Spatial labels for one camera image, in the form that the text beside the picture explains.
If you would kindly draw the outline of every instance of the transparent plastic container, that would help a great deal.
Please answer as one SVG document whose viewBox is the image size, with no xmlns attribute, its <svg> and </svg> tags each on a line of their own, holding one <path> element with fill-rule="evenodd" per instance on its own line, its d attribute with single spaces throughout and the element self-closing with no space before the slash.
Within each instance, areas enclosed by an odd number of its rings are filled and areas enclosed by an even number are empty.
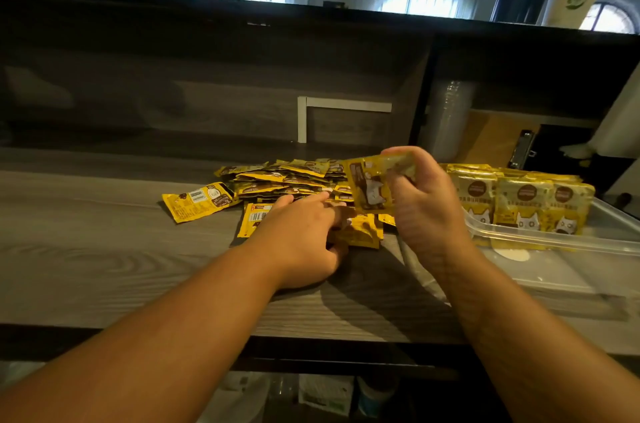
<svg viewBox="0 0 640 423">
<path fill-rule="evenodd" d="M 640 222 L 603 201 L 593 201 L 582 235 L 488 225 L 465 214 L 484 255 L 524 287 L 639 298 Z"/>
</svg>

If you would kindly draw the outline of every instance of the hand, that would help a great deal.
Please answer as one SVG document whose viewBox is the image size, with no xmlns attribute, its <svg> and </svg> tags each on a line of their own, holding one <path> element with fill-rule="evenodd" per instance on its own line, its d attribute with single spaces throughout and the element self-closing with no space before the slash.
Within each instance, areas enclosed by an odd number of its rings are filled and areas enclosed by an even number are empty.
<svg viewBox="0 0 640 423">
<path fill-rule="evenodd" d="M 260 262 L 269 263 L 277 288 L 299 288 L 320 282 L 331 275 L 347 254 L 346 244 L 326 249 L 332 226 L 340 226 L 355 210 L 330 206 L 322 192 L 293 202 L 292 195 L 279 198 L 243 246 L 260 253 Z"/>
<path fill-rule="evenodd" d="M 405 176 L 387 173 L 396 204 L 396 226 L 420 263 L 431 271 L 452 251 L 473 249 L 473 245 L 456 188 L 433 157 L 419 147 L 392 147 L 382 151 L 382 155 L 406 152 L 415 161 L 415 186 Z"/>
</svg>

